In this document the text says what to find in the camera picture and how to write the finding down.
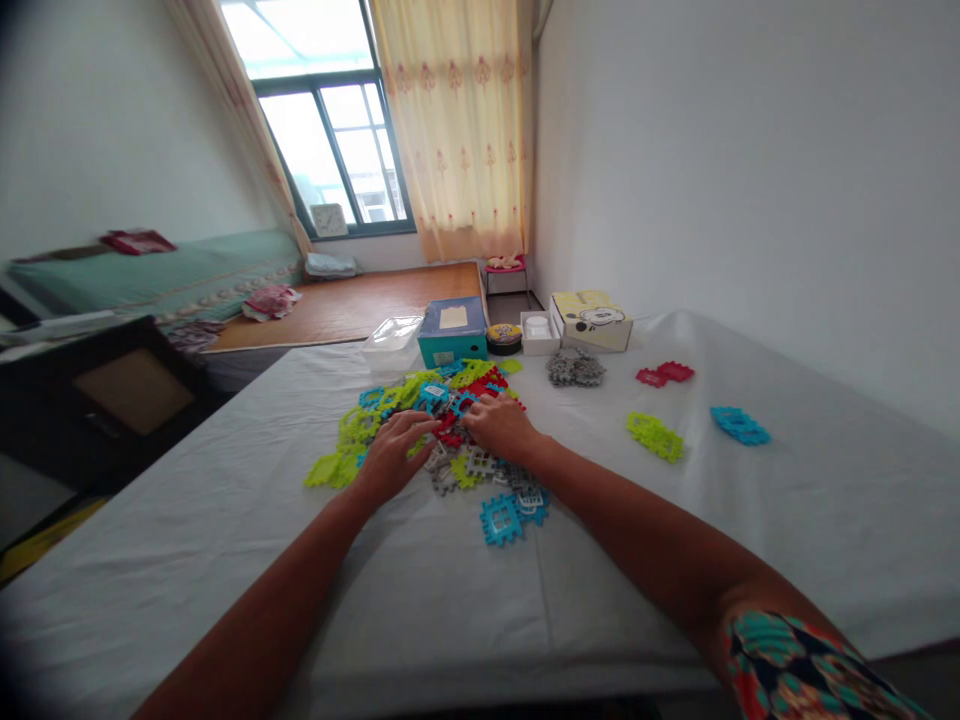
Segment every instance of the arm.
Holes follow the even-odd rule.
[[[505,395],[480,400],[463,420],[477,443],[526,467],[576,513],[721,681],[728,682],[724,629],[743,611],[783,613],[843,638],[799,590],[734,540],[537,432]]]
[[[134,715],[260,718],[280,700],[316,632],[327,590],[367,520],[410,481],[439,425],[397,413],[377,434],[353,484],[337,495],[184,658]]]

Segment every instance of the red stool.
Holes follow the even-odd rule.
[[[527,284],[527,263],[523,258],[523,255],[517,255],[516,260],[520,263],[516,267],[512,268],[494,268],[489,265],[485,265],[486,275],[484,275],[484,286],[486,289],[487,295],[490,295],[490,273],[495,273],[497,275],[505,275],[512,272],[522,272],[523,273],[523,291],[527,294],[527,309],[531,309],[533,305],[530,303],[530,287]]]

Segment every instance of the window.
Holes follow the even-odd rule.
[[[414,230],[364,0],[220,0],[300,221],[337,203],[350,236]]]

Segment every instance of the curtain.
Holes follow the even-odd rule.
[[[372,0],[377,54],[427,262],[525,252],[532,0]]]
[[[166,0],[167,8],[190,50],[233,121],[242,151],[248,153],[270,188],[279,214],[306,260],[310,238],[297,217],[280,158],[267,129],[260,103],[223,19],[218,0]]]

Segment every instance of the forearm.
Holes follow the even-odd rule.
[[[135,717],[266,716],[296,672],[327,589],[375,508],[353,489],[331,500]]]
[[[587,526],[643,594],[697,644],[718,672],[717,633],[753,607],[839,632],[786,579],[690,513],[551,438],[526,462]]]

